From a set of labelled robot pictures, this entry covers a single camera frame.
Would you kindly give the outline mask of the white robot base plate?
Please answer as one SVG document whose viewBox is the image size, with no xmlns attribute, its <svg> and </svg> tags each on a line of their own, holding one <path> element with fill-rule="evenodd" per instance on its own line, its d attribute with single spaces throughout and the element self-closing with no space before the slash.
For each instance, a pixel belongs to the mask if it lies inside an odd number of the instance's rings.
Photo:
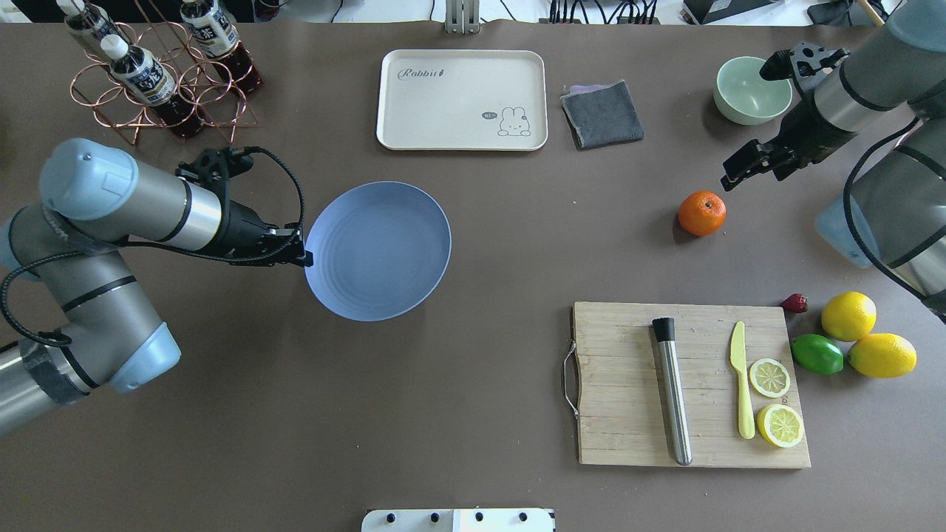
<svg viewBox="0 0 946 532">
<path fill-rule="evenodd" d="M 378 509 L 362 520 L 361 531 L 555 531 L 546 508 Z"/>
</svg>

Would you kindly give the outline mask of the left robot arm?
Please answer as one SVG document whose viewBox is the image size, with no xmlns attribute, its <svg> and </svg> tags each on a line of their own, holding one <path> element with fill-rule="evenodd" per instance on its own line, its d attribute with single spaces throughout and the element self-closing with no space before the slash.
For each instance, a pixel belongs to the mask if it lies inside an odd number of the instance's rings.
<svg viewBox="0 0 946 532">
<path fill-rule="evenodd" d="M 41 169 L 40 202 L 2 226 L 2 434 L 104 384 L 130 392 L 180 360 L 121 251 L 152 247 L 250 267 L 308 267 L 303 219 L 264 222 L 230 195 L 261 147 L 206 149 L 175 172 L 84 138 Z"/>
</svg>

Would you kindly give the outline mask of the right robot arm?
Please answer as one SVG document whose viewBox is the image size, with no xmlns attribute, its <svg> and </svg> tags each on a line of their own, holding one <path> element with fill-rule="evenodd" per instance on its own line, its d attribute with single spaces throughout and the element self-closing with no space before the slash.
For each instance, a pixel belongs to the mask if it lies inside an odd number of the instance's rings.
<svg viewBox="0 0 946 532">
<path fill-rule="evenodd" d="M 913 119 L 855 163 L 838 199 L 819 215 L 822 238 L 945 313 L 945 4 L 909 1 L 858 50 L 802 43 L 764 61 L 764 80 L 800 95 L 770 141 L 750 140 L 724 161 L 721 185 L 773 173 L 783 181 L 834 154 L 886 112 Z"/>
</svg>

